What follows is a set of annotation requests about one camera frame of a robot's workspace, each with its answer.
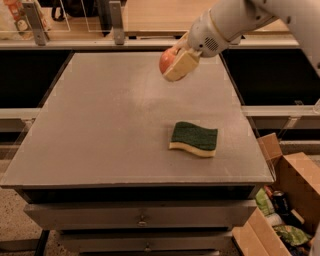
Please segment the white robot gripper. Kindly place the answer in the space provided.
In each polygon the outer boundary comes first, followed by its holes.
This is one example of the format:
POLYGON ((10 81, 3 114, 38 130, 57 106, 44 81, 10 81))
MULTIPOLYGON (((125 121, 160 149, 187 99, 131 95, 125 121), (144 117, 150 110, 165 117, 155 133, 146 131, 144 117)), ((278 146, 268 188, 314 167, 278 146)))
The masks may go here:
POLYGON ((172 46, 177 50, 176 58, 162 75, 170 82, 181 80, 198 67, 200 55, 204 58, 214 57, 228 46, 229 41, 218 29, 212 10, 209 9, 194 21, 189 34, 185 33, 172 46))

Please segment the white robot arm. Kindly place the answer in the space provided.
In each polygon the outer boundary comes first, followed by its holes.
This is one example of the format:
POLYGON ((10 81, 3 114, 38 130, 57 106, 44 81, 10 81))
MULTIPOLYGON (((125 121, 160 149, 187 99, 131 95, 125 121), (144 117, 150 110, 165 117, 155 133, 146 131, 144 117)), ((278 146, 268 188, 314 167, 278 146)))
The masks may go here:
POLYGON ((195 70, 201 58, 220 54, 243 34, 277 19, 320 75, 320 0, 219 0, 162 53, 160 72, 166 80, 178 81, 195 70))

